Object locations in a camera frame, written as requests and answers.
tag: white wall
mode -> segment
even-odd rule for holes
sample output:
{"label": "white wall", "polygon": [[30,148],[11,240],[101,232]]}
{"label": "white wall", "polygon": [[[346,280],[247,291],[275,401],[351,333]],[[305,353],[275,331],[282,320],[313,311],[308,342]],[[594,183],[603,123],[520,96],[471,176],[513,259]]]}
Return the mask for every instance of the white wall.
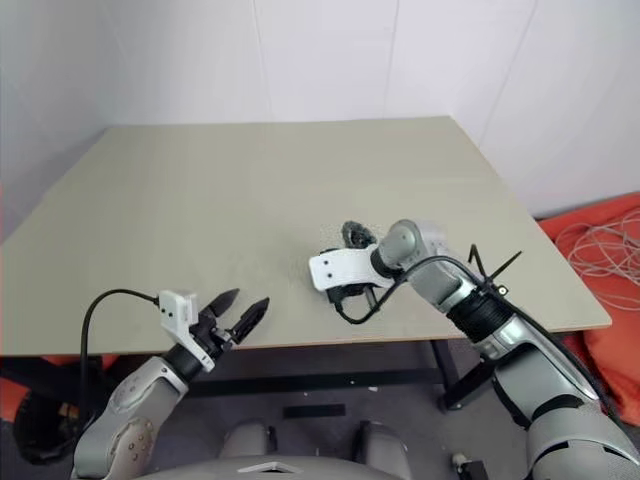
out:
{"label": "white wall", "polygon": [[4,237],[114,119],[105,19],[98,0],[0,0]]}
{"label": "white wall", "polygon": [[5,223],[109,123],[450,114],[534,214],[640,189],[637,0],[0,2]]}

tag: white bracket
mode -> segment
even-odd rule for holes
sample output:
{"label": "white bracket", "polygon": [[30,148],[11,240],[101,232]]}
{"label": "white bracket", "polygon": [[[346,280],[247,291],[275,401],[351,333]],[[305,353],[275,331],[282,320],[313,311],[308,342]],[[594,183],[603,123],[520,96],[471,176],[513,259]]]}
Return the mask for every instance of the white bracket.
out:
{"label": "white bracket", "polygon": [[189,332],[189,327],[198,323],[198,302],[195,293],[178,293],[163,290],[159,294],[162,328],[176,343],[186,348],[202,364],[205,371],[213,370],[215,363],[198,345]]}
{"label": "white bracket", "polygon": [[321,292],[354,283],[373,283],[383,288],[391,287],[393,279],[383,277],[371,265],[371,253],[376,248],[378,245],[375,244],[364,249],[342,248],[311,257],[309,270],[313,286]]}

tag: table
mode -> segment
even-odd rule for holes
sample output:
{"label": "table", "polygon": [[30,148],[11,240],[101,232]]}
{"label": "table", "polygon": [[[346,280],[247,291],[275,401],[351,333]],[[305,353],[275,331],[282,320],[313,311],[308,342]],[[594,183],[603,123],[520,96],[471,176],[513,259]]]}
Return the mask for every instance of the table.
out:
{"label": "table", "polygon": [[[102,291],[240,287],[233,324],[271,297],[244,348],[460,336],[410,288],[352,326],[311,285],[310,256],[342,245],[356,220],[382,236],[428,219],[487,269],[512,302],[552,331],[610,324],[604,309],[447,117],[302,124],[117,127],[45,196],[3,246],[2,354],[74,354],[85,309]],[[90,351],[162,351],[171,342],[145,302],[96,311]]]}

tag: floor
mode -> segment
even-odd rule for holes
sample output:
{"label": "floor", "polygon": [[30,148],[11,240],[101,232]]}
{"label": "floor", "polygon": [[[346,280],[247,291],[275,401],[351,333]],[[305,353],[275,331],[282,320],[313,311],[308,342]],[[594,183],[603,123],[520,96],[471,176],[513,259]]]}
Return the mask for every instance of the floor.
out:
{"label": "floor", "polygon": [[[466,341],[452,341],[459,371],[477,357]],[[331,373],[435,365],[422,343],[349,345],[236,351],[219,362],[216,378]],[[406,385],[347,390],[189,399],[165,423],[148,471],[209,459],[217,454],[223,435],[234,424],[263,418],[276,427],[279,452],[347,458],[355,429],[363,419],[380,421],[396,430],[408,447],[417,479],[454,480],[452,453],[463,452],[485,462],[492,480],[524,478],[525,433],[515,426],[492,391],[465,409],[442,414],[436,399],[439,386]],[[344,403],[346,416],[283,419],[282,408],[294,405]],[[26,464],[13,444],[11,425],[2,424],[0,473],[3,479],[68,479],[70,460],[49,467]]]}

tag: black cable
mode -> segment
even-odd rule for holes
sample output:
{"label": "black cable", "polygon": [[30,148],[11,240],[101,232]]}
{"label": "black cable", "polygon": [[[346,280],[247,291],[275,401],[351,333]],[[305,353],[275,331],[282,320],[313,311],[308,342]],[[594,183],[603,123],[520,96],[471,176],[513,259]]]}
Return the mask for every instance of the black cable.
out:
{"label": "black cable", "polygon": [[504,298],[498,292],[494,291],[492,288],[490,288],[489,285],[486,284],[486,282],[483,282],[482,280],[480,280],[469,269],[469,267],[467,267],[464,263],[462,263],[460,260],[458,260],[456,258],[449,257],[447,255],[434,255],[432,257],[424,258],[424,259],[420,260],[419,262],[417,262],[415,265],[412,265],[405,272],[403,272],[400,276],[398,276],[398,278],[393,283],[393,285],[389,288],[389,290],[387,290],[385,292],[385,294],[380,298],[380,301],[378,303],[376,303],[376,305],[373,308],[371,308],[369,310],[369,312],[367,312],[367,314],[364,315],[361,318],[355,319],[355,318],[349,317],[347,314],[344,313],[344,310],[342,309],[342,306],[339,307],[338,305],[336,305],[336,311],[338,312],[338,314],[342,318],[344,318],[347,322],[349,322],[349,323],[351,323],[353,325],[361,325],[361,324],[363,324],[364,322],[369,320],[373,315],[375,315],[378,311],[380,311],[380,308],[387,302],[387,300],[389,300],[389,297],[391,297],[391,295],[393,295],[393,293],[400,287],[400,285],[402,285],[404,282],[407,281],[407,279],[409,278],[409,276],[413,272],[415,272],[419,268],[422,268],[422,267],[424,267],[424,266],[426,266],[426,265],[428,265],[430,263],[433,263],[433,262],[447,262],[447,263],[450,263],[452,265],[455,265],[467,277],[469,277],[469,280],[471,280],[471,282],[474,283],[477,287],[482,288],[484,292],[487,292],[495,300],[497,300],[501,304],[505,305],[506,307],[510,308],[516,315],[518,315],[520,318],[522,318],[522,320],[524,320],[525,323],[529,324],[540,335],[542,335],[544,338],[549,340],[558,350],[560,350],[560,352],[562,354],[564,354],[565,357],[567,357],[567,359],[573,364],[573,366],[576,368],[576,370],[578,370],[580,372],[580,374],[587,380],[589,385],[591,385],[591,388],[593,388],[594,391],[600,397],[600,401],[604,405],[605,410],[606,410],[607,415],[609,416],[609,418],[611,418],[611,420],[618,427],[622,428],[622,423],[620,421],[620,417],[618,416],[618,413],[617,413],[615,407],[613,406],[613,404],[609,400],[609,397],[603,392],[602,388],[600,387],[599,383],[595,380],[595,378],[593,377],[591,372],[589,372],[589,370],[573,354],[573,352],[571,350],[569,350],[556,337],[551,335],[551,333],[549,333],[549,331],[546,328],[544,328],[537,321],[535,321],[530,315],[528,315],[527,313],[523,312],[520,308],[518,308],[515,305],[513,305],[510,301],[508,301],[506,298]]}
{"label": "black cable", "polygon": [[78,429],[76,431],[76,441],[80,438],[80,435],[85,430],[85,424],[87,423],[87,396],[89,390],[89,326],[91,324],[91,316],[98,304],[110,295],[116,293],[122,293],[125,295],[131,295],[134,297],[142,298],[148,302],[158,305],[158,297],[152,297],[145,295],[144,293],[136,292],[135,290],[129,290],[126,288],[116,288],[114,290],[108,290],[100,294],[96,299],[91,302],[87,312],[84,315],[82,322],[82,334],[80,336],[80,393],[78,398]]}

